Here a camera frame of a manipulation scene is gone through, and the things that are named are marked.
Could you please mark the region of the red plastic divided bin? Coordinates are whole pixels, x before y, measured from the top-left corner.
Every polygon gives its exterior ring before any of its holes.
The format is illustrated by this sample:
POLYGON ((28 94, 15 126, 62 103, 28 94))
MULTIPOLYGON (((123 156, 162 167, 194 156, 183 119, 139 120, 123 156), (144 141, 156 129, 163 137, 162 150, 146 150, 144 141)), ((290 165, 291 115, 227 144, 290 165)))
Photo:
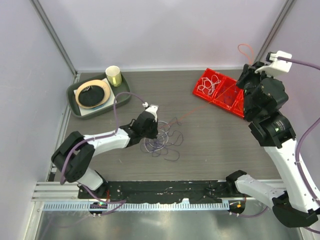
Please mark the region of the red plastic divided bin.
POLYGON ((236 80, 207 68, 197 80, 193 95, 233 115, 244 118, 244 91, 236 80))

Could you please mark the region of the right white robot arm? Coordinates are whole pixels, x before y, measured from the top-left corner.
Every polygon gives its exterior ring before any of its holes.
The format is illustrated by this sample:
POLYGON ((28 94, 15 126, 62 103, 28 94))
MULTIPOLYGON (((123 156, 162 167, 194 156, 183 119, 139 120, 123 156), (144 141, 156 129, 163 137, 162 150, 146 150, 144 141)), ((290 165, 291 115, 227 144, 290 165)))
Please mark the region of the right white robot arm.
POLYGON ((296 133, 290 121, 280 112, 288 101, 284 84, 275 77, 289 71, 256 62, 245 64, 236 86, 243 90, 244 119, 251 134, 270 156, 285 189, 254 179, 237 170, 226 177, 226 193, 233 198, 240 194, 260 201, 280 223, 288 228, 307 228, 318 221, 320 200, 306 166, 298 152, 296 133))

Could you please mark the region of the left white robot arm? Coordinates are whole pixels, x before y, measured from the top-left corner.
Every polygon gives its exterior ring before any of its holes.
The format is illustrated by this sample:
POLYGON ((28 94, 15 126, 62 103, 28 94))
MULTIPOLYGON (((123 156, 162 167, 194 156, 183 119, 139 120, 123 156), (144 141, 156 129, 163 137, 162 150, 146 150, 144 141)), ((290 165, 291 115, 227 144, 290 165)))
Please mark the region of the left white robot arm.
POLYGON ((107 181, 89 165, 93 157, 115 149, 134 146, 144 138, 155 139, 158 134, 158 118, 143 111, 137 119, 120 126, 117 131, 97 135, 72 132, 51 156, 52 163, 64 177, 63 182, 78 183, 80 189, 100 200, 107 192, 107 181))

